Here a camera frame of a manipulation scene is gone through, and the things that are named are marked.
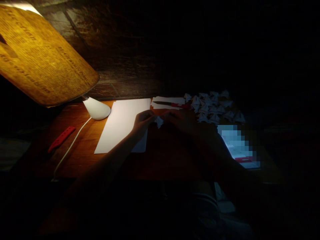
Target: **desk surface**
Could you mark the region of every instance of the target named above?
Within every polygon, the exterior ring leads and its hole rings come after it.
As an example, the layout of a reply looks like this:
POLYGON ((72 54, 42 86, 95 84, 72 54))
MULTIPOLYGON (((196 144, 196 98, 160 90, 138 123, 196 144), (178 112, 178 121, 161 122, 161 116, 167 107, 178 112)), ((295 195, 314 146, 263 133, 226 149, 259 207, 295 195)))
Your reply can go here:
MULTIPOLYGON (((105 101, 112 108, 114 101, 105 101)), ((166 109, 153 110, 161 115, 166 109)), ((82 125, 89 119, 83 103, 67 105, 60 115, 53 121, 19 160, 13 172, 19 175, 52 177, 53 171, 74 140, 82 125), (69 138, 56 150, 53 156, 43 161, 39 158, 40 152, 48 148, 51 143, 68 127, 76 127, 69 138)), ((57 177, 79 177, 92 164, 104 154, 94 154, 100 135, 105 126, 106 119, 101 121, 90 120, 82 129, 73 147, 61 164, 57 177)), ((214 124, 200 123, 200 127, 208 132, 213 131, 214 124)), ((255 134, 250 131, 253 141, 255 134)), ((157 129, 156 124, 151 124, 148 129, 147 148, 145 153, 131 153, 118 174, 119 178, 141 180, 204 180, 190 149, 183 143, 183 138, 177 137, 174 129, 163 125, 157 129)), ((263 147, 257 146, 261 160, 261 169, 252 170, 262 181, 268 183, 283 183, 284 179, 270 156, 263 147)))

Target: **human hand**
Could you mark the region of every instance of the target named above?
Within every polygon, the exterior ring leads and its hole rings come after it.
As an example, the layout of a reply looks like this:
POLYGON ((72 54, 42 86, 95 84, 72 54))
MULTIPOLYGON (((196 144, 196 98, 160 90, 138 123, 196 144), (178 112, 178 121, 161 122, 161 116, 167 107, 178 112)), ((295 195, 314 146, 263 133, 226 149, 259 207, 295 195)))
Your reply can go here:
POLYGON ((174 124, 185 134, 193 135, 196 132, 194 124, 192 124, 190 118, 183 111, 170 109, 162 115, 162 118, 164 121, 174 124))
POLYGON ((151 110, 146 110, 141 113, 138 113, 136 116, 136 119, 134 121, 133 129, 131 131, 131 134, 137 138, 137 140, 140 140, 146 130, 148 129, 150 123, 154 122, 156 120, 157 116, 154 114, 151 110))

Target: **lamp shade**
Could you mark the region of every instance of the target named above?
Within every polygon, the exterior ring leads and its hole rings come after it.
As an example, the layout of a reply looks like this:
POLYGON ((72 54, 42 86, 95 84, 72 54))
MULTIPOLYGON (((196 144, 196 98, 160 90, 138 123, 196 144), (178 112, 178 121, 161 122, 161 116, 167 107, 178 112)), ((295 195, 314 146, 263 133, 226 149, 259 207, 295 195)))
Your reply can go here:
POLYGON ((41 16, 0 5, 0 74, 42 106, 75 99, 99 74, 41 16))

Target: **white cable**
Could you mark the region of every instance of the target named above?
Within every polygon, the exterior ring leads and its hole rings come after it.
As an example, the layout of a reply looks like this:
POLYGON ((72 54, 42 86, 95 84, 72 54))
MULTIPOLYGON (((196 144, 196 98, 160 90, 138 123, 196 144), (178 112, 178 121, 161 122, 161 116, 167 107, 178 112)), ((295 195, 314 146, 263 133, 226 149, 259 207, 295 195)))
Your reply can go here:
POLYGON ((64 156, 62 157, 62 159, 61 159, 60 162, 58 163, 56 169, 55 169, 54 172, 53 172, 53 179, 51 180, 51 182, 56 182, 56 181, 57 181, 57 180, 56 180, 56 172, 57 172, 60 164, 62 163, 62 161, 63 161, 63 159, 65 158, 65 156, 68 154, 68 152, 69 152, 69 150, 71 149, 71 147, 72 147, 72 145, 74 144, 74 142, 76 141, 79 133, 81 132, 81 130, 83 129, 83 127, 87 124, 87 122, 89 122, 90 119, 91 119, 91 118, 89 118, 88 121, 86 121, 85 124, 80 128, 79 132, 77 133, 76 137, 74 138, 73 142, 71 143, 69 149, 67 150, 67 152, 64 154, 64 156))

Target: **dark background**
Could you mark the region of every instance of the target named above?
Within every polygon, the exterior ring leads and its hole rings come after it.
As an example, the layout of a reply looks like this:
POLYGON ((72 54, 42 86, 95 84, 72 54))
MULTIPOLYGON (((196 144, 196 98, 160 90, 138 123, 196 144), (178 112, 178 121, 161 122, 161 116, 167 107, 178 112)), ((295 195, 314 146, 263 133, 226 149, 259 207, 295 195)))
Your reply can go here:
MULTIPOLYGON (((317 4, 29 2, 100 74, 90 97, 116 100, 228 89, 288 180, 276 195, 314 224, 310 216, 315 215, 318 175, 312 169, 319 158, 317 4)), ((4 78, 0 89, 1 136, 30 140, 64 107, 40 107, 4 78)))
MULTIPOLYGON (((98 100, 228 89, 247 120, 263 126, 316 101, 317 5, 300 1, 29 2, 100 74, 99 83, 88 93, 98 100)), ((5 83, 1 87, 9 97, 14 91, 10 87, 5 83)), ((16 91, 14 98, 21 95, 16 91)))

